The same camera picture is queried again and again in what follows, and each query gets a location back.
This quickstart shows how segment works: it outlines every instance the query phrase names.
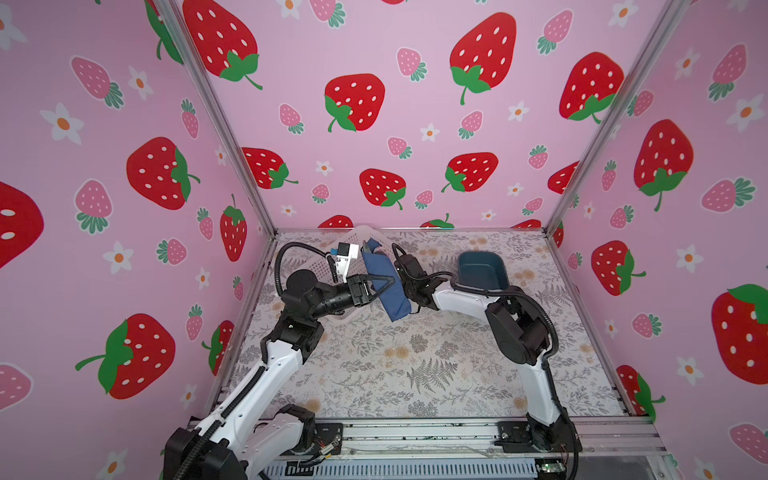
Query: pink strawberry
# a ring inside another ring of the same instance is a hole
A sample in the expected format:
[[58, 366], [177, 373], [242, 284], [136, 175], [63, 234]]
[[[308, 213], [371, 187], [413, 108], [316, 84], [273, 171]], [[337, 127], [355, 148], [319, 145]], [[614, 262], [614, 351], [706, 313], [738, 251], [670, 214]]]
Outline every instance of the pink strawberry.
[[611, 159], [605, 164], [605, 172], [603, 172], [603, 192], [607, 192], [611, 189], [611, 186], [616, 181], [616, 162]]
[[581, 266], [581, 253], [579, 252], [573, 252], [571, 256], [568, 258], [568, 266], [572, 268], [573, 270], [576, 270], [578, 267]]
[[768, 432], [763, 432], [756, 425], [742, 423], [736, 425], [730, 431], [730, 439], [742, 452], [768, 465]]
[[386, 141], [387, 147], [389, 147], [389, 153], [395, 156], [399, 156], [402, 159], [409, 158], [413, 155], [413, 150], [408, 146], [408, 142], [402, 138], [390, 137]]
[[294, 135], [304, 132], [304, 124], [301, 123], [301, 115], [295, 108], [288, 104], [280, 105], [280, 121], [288, 127], [288, 131]]
[[336, 0], [310, 0], [312, 11], [321, 22], [328, 22], [331, 28], [339, 28], [344, 25], [346, 13], [340, 3]]
[[624, 205], [624, 208], [619, 207], [611, 215], [610, 224], [613, 228], [624, 228], [627, 223], [632, 223], [634, 218], [634, 209], [631, 205]]
[[235, 298], [242, 302], [243, 289], [245, 287], [243, 286], [243, 281], [240, 279], [240, 277], [236, 276], [234, 280], [232, 280], [232, 288], [235, 289]]
[[563, 10], [552, 17], [544, 26], [544, 36], [538, 39], [538, 53], [549, 55], [550, 51], [555, 50], [558, 43], [568, 36], [573, 20], [574, 13], [571, 10]]
[[318, 184], [312, 189], [312, 200], [314, 200], [316, 204], [324, 204], [326, 200], [328, 200], [328, 197], [330, 197], [330, 194], [331, 193], [328, 191], [328, 187], [325, 184]]
[[83, 84], [85, 90], [97, 100], [103, 100], [108, 107], [120, 110], [124, 105], [120, 85], [109, 81], [107, 71], [96, 63], [77, 55], [70, 60], [74, 76]]
[[733, 83], [741, 77], [744, 70], [746, 70], [746, 45], [734, 45], [712, 73], [710, 100], [718, 101], [725, 98], [733, 90]]
[[421, 81], [427, 75], [427, 64], [422, 61], [422, 56], [411, 48], [400, 48], [397, 51], [397, 66], [404, 77], [410, 77], [411, 81]]
[[74, 196], [74, 205], [80, 210], [75, 216], [84, 232], [101, 233], [109, 227], [107, 217], [112, 215], [112, 201], [107, 189], [98, 180], [86, 180]]
[[734, 206], [741, 208], [752, 201], [755, 190], [757, 187], [752, 185], [751, 180], [737, 178], [732, 181], [726, 178], [717, 182], [701, 197], [701, 206], [724, 214]]
[[187, 338], [190, 341], [194, 341], [200, 330], [203, 328], [203, 309], [200, 305], [195, 304], [189, 312], [189, 318], [187, 319]]
[[462, 127], [458, 130], [458, 136], [462, 140], [469, 140], [475, 136], [475, 132], [480, 130], [481, 126], [482, 112], [480, 110], [473, 111], [462, 120]]
[[526, 217], [528, 215], [533, 215], [533, 213], [541, 208], [541, 205], [544, 203], [544, 199], [539, 197], [535, 198], [528, 203], [525, 204], [525, 208], [523, 209], [523, 215]]
[[424, 210], [432, 202], [432, 198], [432, 191], [424, 190], [420, 194], [416, 195], [416, 202], [414, 205], [416, 205], [416, 208], [419, 210]]
[[536, 145], [531, 149], [528, 155], [531, 155], [531, 158], [528, 159], [528, 163], [536, 170], [543, 168], [547, 163], [547, 160], [549, 160], [549, 154], [544, 145]]
[[35, 382], [13, 363], [0, 362], [0, 412], [26, 399]]
[[632, 328], [641, 336], [650, 339], [661, 335], [661, 322], [653, 313], [641, 313], [632, 320]]
[[197, 221], [200, 222], [200, 233], [205, 240], [214, 238], [214, 220], [208, 216], [208, 210], [200, 208], [197, 211]]
[[195, 110], [192, 107], [192, 102], [189, 101], [189, 98], [185, 98], [184, 101], [181, 102], [181, 110], [181, 121], [187, 128], [190, 137], [197, 138], [197, 132], [200, 131], [200, 123], [197, 121]]
[[187, 248], [179, 240], [171, 238], [169, 241], [163, 240], [157, 245], [157, 259], [163, 263], [178, 265], [187, 258]]
[[627, 107], [627, 115], [630, 117], [640, 117], [654, 103], [654, 94], [648, 90], [643, 90], [640, 94], [634, 96]]

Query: blue cloth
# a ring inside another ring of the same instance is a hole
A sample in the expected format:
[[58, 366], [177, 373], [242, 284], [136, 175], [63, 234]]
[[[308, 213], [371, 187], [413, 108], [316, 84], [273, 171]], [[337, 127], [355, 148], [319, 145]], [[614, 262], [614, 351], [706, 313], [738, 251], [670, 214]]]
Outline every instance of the blue cloth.
[[[367, 245], [371, 252], [373, 252], [377, 247], [381, 246], [381, 243], [372, 238], [368, 240]], [[395, 266], [392, 265], [389, 257], [377, 253], [362, 252], [362, 259], [366, 262], [366, 269], [371, 275], [387, 275], [395, 278], [395, 284], [379, 297], [384, 310], [389, 315], [389, 319], [394, 322], [409, 315], [411, 313], [411, 303], [408, 301], [408, 297], [406, 297], [405, 290], [402, 289], [400, 275], [395, 270]], [[373, 280], [373, 288], [375, 290], [383, 288], [385, 285], [385, 280]]]

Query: pink wall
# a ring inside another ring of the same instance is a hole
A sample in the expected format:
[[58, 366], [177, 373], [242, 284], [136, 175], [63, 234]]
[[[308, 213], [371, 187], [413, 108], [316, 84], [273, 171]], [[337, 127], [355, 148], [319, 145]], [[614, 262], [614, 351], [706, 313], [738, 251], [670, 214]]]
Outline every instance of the pink wall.
[[[613, 364], [644, 379], [631, 388], [638, 410], [655, 409], [689, 480], [768, 477], [766, 18], [765, 2], [688, 9], [641, 87], [652, 101], [640, 93], [624, 116], [559, 250]], [[659, 167], [667, 178], [654, 180]], [[629, 276], [629, 253], [645, 276]]]
[[[201, 342], [237, 318], [233, 279], [248, 288], [266, 237], [185, 67], [157, 58], [145, 4], [41, 7], [0, 5], [0, 476], [157, 478], [168, 436], [204, 413]], [[73, 71], [75, 56], [94, 63]], [[138, 150], [156, 137], [170, 140]], [[200, 178], [188, 201], [176, 149]], [[220, 235], [231, 194], [247, 225], [236, 261]]]
[[177, 1], [278, 227], [546, 223], [664, 3]]

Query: white flower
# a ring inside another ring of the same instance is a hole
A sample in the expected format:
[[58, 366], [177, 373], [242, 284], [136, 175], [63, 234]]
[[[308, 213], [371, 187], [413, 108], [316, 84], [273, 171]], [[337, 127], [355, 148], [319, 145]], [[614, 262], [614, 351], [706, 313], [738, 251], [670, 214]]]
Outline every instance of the white flower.
[[302, 0], [276, 0], [277, 4], [282, 7], [280, 9], [280, 14], [283, 16], [283, 18], [287, 17], [288, 15], [294, 17], [296, 20], [299, 19], [299, 6], [301, 5]]
[[204, 286], [210, 286], [210, 272], [205, 271], [203, 267], [200, 267], [200, 273], [194, 276], [197, 281], [197, 289], [202, 290]]
[[511, 187], [507, 187], [507, 195], [515, 195], [516, 197], [525, 190], [523, 187], [520, 186], [520, 182], [512, 185]]
[[219, 165], [227, 164], [227, 152], [224, 151], [224, 147], [221, 145], [216, 149], [216, 160], [219, 162]]
[[427, 128], [422, 128], [422, 141], [429, 140], [429, 141], [435, 141], [435, 137], [437, 137], [437, 134], [440, 133], [440, 130], [435, 128], [435, 125], [429, 124], [427, 125]]
[[746, 4], [749, 2], [750, 0], [730, 0], [728, 9], [730, 10], [731, 8], [736, 7], [736, 10], [741, 13], [746, 9]]
[[696, 476], [701, 480], [719, 480], [715, 473], [715, 466], [711, 462], [704, 463], [694, 457], [696, 462]]
[[614, 325], [613, 320], [605, 320], [605, 332], [611, 336], [611, 339], [615, 338], [618, 329]]
[[11, 40], [20, 41], [22, 43], [26, 43], [27, 41], [24, 34], [21, 33], [18, 28], [13, 26], [11, 23], [12, 19], [11, 7], [0, 5], [0, 25], [3, 25], [3, 28], [0, 28], [0, 48], [6, 51], [11, 48]]
[[67, 108], [61, 103], [56, 104], [56, 111], [40, 110], [40, 115], [51, 125], [51, 136], [54, 140], [61, 140], [66, 137], [73, 144], [80, 144], [80, 134], [78, 130], [85, 125], [82, 120], [69, 116]]
[[704, 378], [704, 374], [696, 368], [695, 358], [690, 357], [688, 360], [685, 360], [683, 358], [677, 357], [677, 363], [680, 365], [680, 367], [677, 369], [677, 374], [687, 378], [691, 385], [696, 385], [696, 379]]
[[634, 0], [624, 0], [622, 3], [614, 3], [614, 16], [611, 17], [608, 26], [619, 24], [620, 27], [624, 27], [627, 24], [627, 19], [640, 10], [637, 5], [632, 5], [633, 2]]
[[109, 452], [107, 455], [107, 464], [96, 474], [96, 480], [112, 480], [117, 475], [125, 472], [125, 455], [128, 453], [128, 449], [123, 450], [120, 453]]
[[324, 177], [328, 176], [329, 172], [332, 172], [333, 169], [330, 166], [330, 162], [315, 162], [317, 164], [317, 168], [315, 169], [315, 172], [320, 172], [323, 174]]
[[184, 390], [184, 394], [179, 399], [179, 402], [182, 402], [184, 404], [184, 410], [187, 409], [187, 407], [190, 405], [190, 403], [194, 402], [195, 396], [194, 391], [197, 390], [197, 385], [187, 385], [187, 388]]
[[128, 84], [131, 88], [139, 90], [141, 100], [147, 100], [147, 95], [152, 95], [154, 93], [152, 87], [147, 83], [147, 72], [136, 71], [136, 69], [130, 65], [128, 65], [128, 71], [131, 73], [131, 79], [128, 81]]
[[696, 254], [696, 247], [694, 245], [690, 245], [685, 250], [678, 248], [677, 256], [680, 258], [677, 261], [677, 268], [684, 266], [691, 273], [696, 271], [696, 264], [704, 260], [704, 257]]
[[728, 117], [725, 123], [736, 124], [736, 129], [739, 132], [744, 131], [751, 121], [759, 120], [765, 116], [766, 112], [760, 108], [762, 102], [763, 94], [757, 95], [750, 101], [738, 100], [736, 102], [736, 113]]
[[685, 56], [676, 61], [674, 64], [674, 66], [677, 67], [677, 72], [674, 74], [674, 79], [677, 80], [683, 75], [690, 77], [690, 74], [694, 72], [694, 63], [696, 63], [700, 56], [701, 53], [694, 53], [693, 47], [688, 48], [688, 51], [685, 52]]
[[120, 269], [131, 269], [131, 257], [134, 255], [134, 249], [124, 249], [120, 242], [114, 243], [114, 251], [107, 252], [102, 257], [104, 260], [112, 263], [112, 275], [115, 275]]
[[528, 111], [530, 111], [530, 108], [525, 107], [525, 102], [523, 100], [520, 100], [520, 103], [517, 105], [512, 105], [509, 108], [509, 118], [507, 120], [517, 120], [517, 121], [523, 121], [523, 115], [527, 114]]
[[592, 202], [584, 205], [584, 217], [588, 218], [589, 220], [592, 220], [592, 214], [594, 213], [594, 207], [592, 207]]

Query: red strawberry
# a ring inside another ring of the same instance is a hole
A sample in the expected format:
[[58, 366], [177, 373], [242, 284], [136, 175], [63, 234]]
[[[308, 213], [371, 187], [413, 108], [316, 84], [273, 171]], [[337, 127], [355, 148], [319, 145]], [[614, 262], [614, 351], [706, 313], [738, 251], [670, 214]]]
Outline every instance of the red strawberry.
[[214, 238], [214, 220], [208, 215], [208, 210], [200, 208], [197, 211], [197, 221], [200, 222], [200, 233], [205, 240]]
[[445, 169], [445, 179], [449, 182], [441, 193], [450, 185], [457, 192], [473, 192], [482, 187], [498, 166], [498, 157], [490, 152], [463, 154], [453, 157]]
[[195, 304], [190, 309], [188, 315], [187, 338], [189, 338], [190, 341], [194, 341], [197, 336], [200, 335], [200, 330], [203, 328], [203, 309], [200, 305]]
[[331, 193], [328, 191], [328, 187], [325, 184], [318, 184], [312, 189], [312, 200], [316, 204], [324, 204], [328, 201]]
[[547, 187], [549, 190], [552, 190], [556, 194], [562, 195], [565, 192], [565, 188], [568, 186], [568, 182], [571, 181], [571, 177], [574, 176], [577, 165], [578, 162], [575, 161], [567, 167], [554, 172], [547, 181]]
[[454, 228], [453, 223], [448, 223], [450, 214], [445, 214], [445, 220], [435, 219], [422, 223], [422, 228]]
[[190, 134], [190, 137], [197, 138], [197, 132], [200, 131], [200, 123], [195, 117], [195, 110], [192, 107], [192, 102], [189, 98], [185, 98], [181, 102], [181, 121], [184, 123], [185, 128]]
[[560, 222], [558, 227], [554, 229], [554, 233], [552, 234], [552, 240], [554, 240], [554, 244], [557, 248], [560, 248], [560, 245], [563, 244], [564, 238], [565, 238], [565, 228], [563, 228], [563, 223]]
[[728, 178], [717, 182], [701, 197], [701, 206], [707, 210], [724, 214], [733, 207], [743, 207], [753, 199], [757, 187], [751, 180], [738, 178], [732, 181]]
[[482, 112], [480, 110], [473, 111], [462, 120], [462, 127], [458, 130], [458, 137], [462, 140], [469, 140], [475, 136], [475, 132], [480, 130], [481, 126]]
[[0, 268], [27, 250], [43, 233], [43, 216], [24, 192], [0, 182]]
[[187, 258], [187, 248], [179, 240], [171, 238], [157, 244], [157, 259], [163, 263], [170, 263], [173, 266], [178, 265]]
[[224, 320], [210, 338], [210, 346], [206, 345], [205, 340], [203, 340], [203, 348], [210, 350], [210, 353], [208, 353], [208, 366], [214, 375], [219, 374], [219, 367], [222, 360], [224, 360], [224, 355], [227, 353], [227, 347], [230, 344], [234, 328], [235, 325], [231, 321]]
[[616, 181], [616, 162], [613, 159], [610, 159], [608, 163], [605, 164], [604, 170], [602, 178], [603, 192], [607, 192]]
[[128, 399], [160, 378], [174, 361], [176, 343], [154, 318], [144, 313], [131, 315], [107, 338], [106, 353], [92, 356], [74, 366], [80, 371], [94, 360], [104, 359], [98, 381], [115, 399]]
[[399, 175], [369, 168], [360, 174], [360, 187], [366, 200], [377, 207], [400, 206], [400, 200], [406, 195], [406, 181]]
[[733, 90], [733, 83], [741, 78], [744, 70], [746, 70], [746, 45], [734, 45], [712, 72], [710, 100], [718, 101], [725, 98]]
[[165, 137], [148, 141], [128, 157], [128, 182], [142, 197], [168, 210], [178, 210], [189, 200], [190, 178], [187, 160], [174, 142]]
[[578, 61], [571, 70], [563, 95], [560, 116], [568, 120], [584, 120], [611, 106], [624, 81], [624, 71], [606, 54], [593, 51]]
[[298, 181], [288, 180], [288, 166], [280, 155], [264, 148], [243, 147], [248, 167], [256, 179], [256, 185], [269, 190], [282, 187], [285, 182], [298, 184]]
[[685, 178], [694, 162], [694, 148], [688, 137], [672, 121], [658, 121], [645, 135], [637, 161], [634, 164], [634, 184], [649, 197], [661, 196], [674, 190]]
[[549, 154], [544, 145], [536, 145], [531, 149], [528, 155], [531, 155], [528, 159], [528, 164], [536, 170], [543, 168], [546, 165], [547, 160], [549, 160]]
[[77, 55], [71, 58], [70, 63], [74, 76], [93, 98], [103, 100], [108, 107], [120, 110], [124, 105], [123, 92], [120, 91], [120, 85], [109, 81], [109, 74], [104, 67]]
[[728, 433], [733, 444], [742, 452], [759, 463], [768, 465], [768, 432], [763, 432], [757, 425], [742, 423], [733, 427]]
[[541, 228], [541, 220], [530, 219], [525, 222], [520, 222], [517, 225], [513, 225], [510, 228]]
[[614, 210], [614, 214], [611, 215], [609, 223], [613, 228], [624, 228], [627, 223], [632, 223], [634, 218], [634, 210], [631, 205], [624, 205], [624, 208], [619, 207]]
[[181, 9], [206, 70], [229, 81], [245, 77], [261, 90], [248, 77], [259, 67], [259, 48], [248, 27], [214, 0], [184, 0]]
[[344, 215], [336, 215], [322, 222], [317, 228], [354, 228], [354, 224]]
[[635, 95], [630, 102], [629, 107], [627, 107], [627, 115], [640, 117], [652, 103], [654, 103], [654, 94], [648, 90], [643, 90], [640, 94]]
[[574, 13], [571, 10], [563, 10], [552, 17], [544, 26], [544, 36], [538, 39], [538, 53], [549, 55], [550, 51], [555, 50], [558, 43], [568, 36], [573, 21]]
[[464, 35], [451, 51], [453, 81], [462, 91], [461, 104], [467, 89], [473, 94], [491, 90], [507, 77], [518, 26], [515, 18], [499, 12], [486, 18]]
[[659, 317], [652, 313], [641, 313], [634, 317], [632, 320], [632, 328], [635, 332], [640, 333], [641, 336], [650, 339], [654, 336], [661, 335], [661, 322]]
[[614, 240], [600, 245], [592, 252], [592, 271], [603, 288], [613, 296], [626, 292], [633, 276], [645, 276], [634, 271], [634, 257], [624, 242]]
[[242, 302], [245, 286], [243, 286], [243, 281], [239, 276], [236, 276], [234, 280], [232, 280], [232, 288], [235, 289], [235, 298]]
[[232, 194], [232, 205], [224, 209], [219, 221], [221, 241], [224, 242], [224, 251], [231, 261], [237, 262], [243, 254], [243, 246], [248, 235], [248, 225], [243, 211], [237, 208], [235, 196]]
[[650, 393], [650, 387], [642, 376], [629, 365], [622, 365], [616, 369], [619, 374], [619, 380], [624, 390], [627, 392], [629, 400], [632, 402], [634, 412], [638, 415], [648, 415], [652, 422], [656, 422], [656, 408], [654, 403], [664, 403], [667, 399], [661, 396], [658, 400], [653, 400]]
[[408, 142], [402, 138], [390, 137], [386, 141], [387, 147], [389, 147], [389, 153], [400, 157], [402, 159], [409, 158], [413, 154], [413, 150], [408, 146]]
[[726, 368], [740, 379], [768, 383], [768, 290], [758, 285], [728, 289], [712, 304], [712, 328]]
[[568, 258], [568, 266], [572, 268], [573, 270], [576, 270], [578, 267], [581, 266], [581, 253], [579, 252], [573, 252], [571, 256]]
[[337, 121], [345, 130], [368, 130], [379, 116], [383, 102], [384, 84], [374, 74], [334, 78], [326, 85], [326, 111], [333, 117], [328, 131]]
[[0, 362], [0, 412], [26, 399], [34, 384], [32, 377], [18, 366]]
[[397, 51], [397, 66], [404, 77], [411, 81], [421, 81], [427, 75], [427, 64], [422, 61], [422, 55], [411, 48], [400, 48]]

